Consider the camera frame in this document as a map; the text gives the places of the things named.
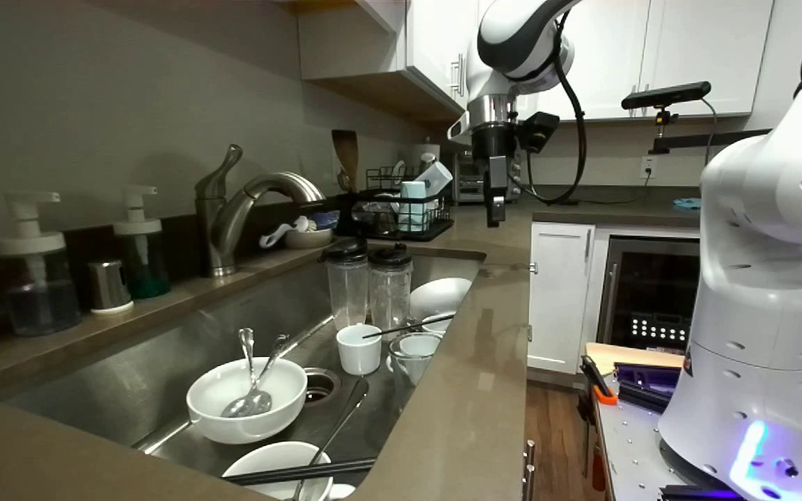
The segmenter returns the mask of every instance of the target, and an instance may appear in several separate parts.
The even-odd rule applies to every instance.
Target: faucet
[[[232,277],[234,273],[234,252],[251,210],[260,204],[264,192],[281,192],[292,198],[292,204],[308,207],[323,202],[323,192],[298,172],[271,172],[251,178],[242,191],[230,202],[227,178],[238,167],[242,152],[241,146],[230,146],[230,153],[217,170],[203,177],[195,184],[195,207],[203,230],[210,277]]]

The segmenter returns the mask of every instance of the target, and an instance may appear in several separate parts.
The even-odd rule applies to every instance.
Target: microwave
[[[685,352],[699,266],[699,241],[610,238],[597,341]]]

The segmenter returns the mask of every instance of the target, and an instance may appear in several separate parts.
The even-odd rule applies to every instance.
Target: white robot
[[[571,4],[500,4],[479,46],[504,42],[503,31],[515,33],[515,22],[546,8],[560,15]],[[491,50],[482,58],[511,74]],[[484,89],[504,93],[496,76]],[[704,167],[688,363],[657,431],[743,498],[802,501],[802,89],[773,133],[735,143]]]

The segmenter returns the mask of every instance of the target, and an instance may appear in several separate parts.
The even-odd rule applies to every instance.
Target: stainless steel sink
[[[476,278],[479,266],[479,257],[416,257],[413,284]],[[210,367],[241,360],[238,326],[258,330],[258,355],[267,355],[278,334],[292,334],[298,348],[287,360],[310,370],[310,401],[301,419],[267,442],[323,442],[348,408],[355,378],[341,367],[322,263],[152,326],[134,341],[70,363],[70,367],[47,367],[24,384],[0,387],[0,401],[139,455],[220,477],[234,461],[264,442],[217,447],[195,435],[184,392]],[[369,377],[369,384],[369,398],[330,449],[334,461],[380,456],[413,392],[390,363]]]

